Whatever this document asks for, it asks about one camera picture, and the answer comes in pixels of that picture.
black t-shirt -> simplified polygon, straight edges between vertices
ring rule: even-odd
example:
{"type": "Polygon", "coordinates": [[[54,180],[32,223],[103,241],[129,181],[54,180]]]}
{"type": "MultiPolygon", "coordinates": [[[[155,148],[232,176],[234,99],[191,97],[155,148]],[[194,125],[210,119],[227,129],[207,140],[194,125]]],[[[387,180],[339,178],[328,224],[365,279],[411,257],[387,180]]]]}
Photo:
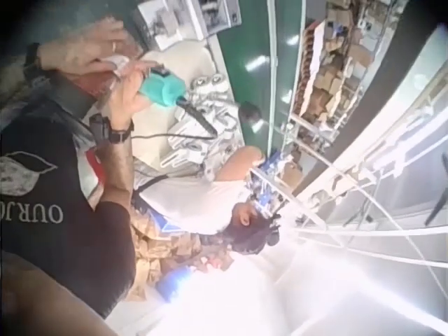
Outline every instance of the black t-shirt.
{"type": "Polygon", "coordinates": [[[129,290],[135,252],[126,209],[81,192],[65,126],[16,120],[1,133],[2,249],[19,255],[106,317],[129,290]]]}

leaf graphic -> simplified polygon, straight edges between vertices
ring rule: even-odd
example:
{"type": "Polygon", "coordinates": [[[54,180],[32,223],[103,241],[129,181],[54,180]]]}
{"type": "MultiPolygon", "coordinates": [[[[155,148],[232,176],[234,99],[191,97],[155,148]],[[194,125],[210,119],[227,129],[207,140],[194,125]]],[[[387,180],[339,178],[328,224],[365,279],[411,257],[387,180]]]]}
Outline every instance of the leaf graphic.
{"type": "Polygon", "coordinates": [[[27,152],[22,151],[12,152],[6,154],[5,157],[12,158],[15,161],[19,162],[24,167],[26,167],[27,169],[39,174],[48,173],[57,168],[57,166],[55,166],[52,163],[49,163],[42,157],[27,152]]]}

soldering iron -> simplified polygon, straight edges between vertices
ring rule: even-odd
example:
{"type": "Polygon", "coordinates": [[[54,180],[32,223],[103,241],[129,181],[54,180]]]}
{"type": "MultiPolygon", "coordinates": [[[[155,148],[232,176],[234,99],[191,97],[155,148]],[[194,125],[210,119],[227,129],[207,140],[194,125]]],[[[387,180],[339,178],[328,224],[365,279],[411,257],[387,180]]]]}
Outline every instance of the soldering iron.
{"type": "Polygon", "coordinates": [[[151,68],[149,76],[143,81],[139,92],[152,102],[164,106],[179,106],[194,118],[211,136],[217,137],[215,127],[207,121],[187,99],[185,82],[164,66],[151,68]]]}

sleeve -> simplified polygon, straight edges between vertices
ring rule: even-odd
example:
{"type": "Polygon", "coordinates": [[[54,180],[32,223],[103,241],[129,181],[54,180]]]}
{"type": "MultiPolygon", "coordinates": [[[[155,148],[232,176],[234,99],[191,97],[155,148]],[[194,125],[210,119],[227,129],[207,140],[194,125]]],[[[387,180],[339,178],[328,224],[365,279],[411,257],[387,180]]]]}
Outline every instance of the sleeve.
{"type": "Polygon", "coordinates": [[[94,277],[90,282],[94,288],[84,288],[80,294],[85,303],[106,318],[134,283],[135,250],[130,215],[124,207],[100,202],[95,219],[89,239],[94,248],[84,260],[84,272],[94,277]]]}

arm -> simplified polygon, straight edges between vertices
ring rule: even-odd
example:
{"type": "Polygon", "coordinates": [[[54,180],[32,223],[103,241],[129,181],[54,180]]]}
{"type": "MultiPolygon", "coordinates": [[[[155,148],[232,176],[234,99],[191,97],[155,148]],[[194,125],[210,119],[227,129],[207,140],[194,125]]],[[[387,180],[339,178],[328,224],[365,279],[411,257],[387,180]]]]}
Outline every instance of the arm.
{"type": "MultiPolygon", "coordinates": [[[[113,130],[127,130],[132,116],[151,105],[148,98],[139,94],[148,70],[154,62],[137,62],[116,85],[107,104],[108,117],[113,130]]],[[[134,189],[134,160],[130,137],[124,143],[108,143],[98,150],[106,181],[100,202],[114,202],[129,210],[134,189]]]]}
{"type": "Polygon", "coordinates": [[[241,181],[251,170],[262,163],[263,152],[255,146],[238,148],[216,173],[215,181],[241,181]]]}
{"type": "Polygon", "coordinates": [[[130,137],[124,143],[108,143],[97,151],[106,176],[100,202],[114,202],[130,208],[134,187],[134,165],[130,137]]]}

